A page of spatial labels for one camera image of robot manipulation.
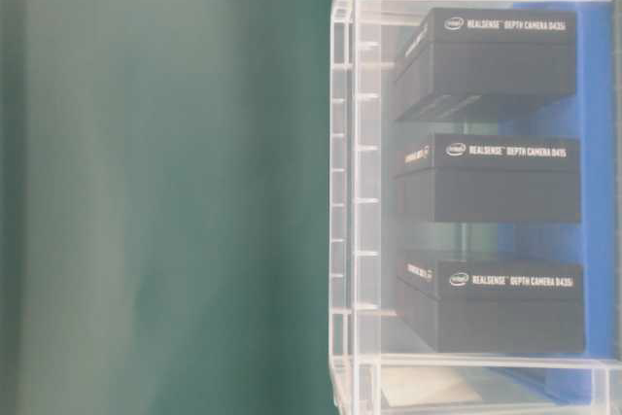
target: intel realsense depth camera box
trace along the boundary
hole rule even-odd
[[[434,8],[396,57],[396,120],[506,121],[576,89],[576,18]]]
[[[584,350],[579,264],[404,251],[397,268],[397,313],[437,352]]]
[[[397,155],[397,212],[425,222],[581,220],[579,142],[435,133]]]

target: intel logo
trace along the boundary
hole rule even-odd
[[[468,283],[468,274],[465,272],[457,272],[449,278],[449,283],[454,287],[462,287]]]
[[[448,156],[462,156],[466,152],[467,145],[464,143],[452,143],[445,150]]]
[[[458,31],[465,24],[465,19],[461,17],[451,17],[445,20],[445,29]]]

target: teal surface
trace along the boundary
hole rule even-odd
[[[1,0],[2,413],[333,414],[330,0]]]

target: black camera box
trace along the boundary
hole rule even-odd
[[[579,264],[503,255],[403,252],[397,314],[437,352],[578,353]]]
[[[394,118],[504,121],[576,90],[576,15],[431,9],[396,57]]]
[[[578,140],[435,133],[398,155],[397,212],[424,222],[581,220]]]

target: blue foam padding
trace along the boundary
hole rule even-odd
[[[581,263],[585,271],[586,349],[573,357],[612,358],[615,338],[615,145],[612,8],[609,3],[519,5],[577,13],[576,95],[545,106],[501,133],[561,136],[581,141],[582,221],[579,225],[504,225],[499,247],[525,256]],[[549,369],[545,393],[589,402],[590,371]]]

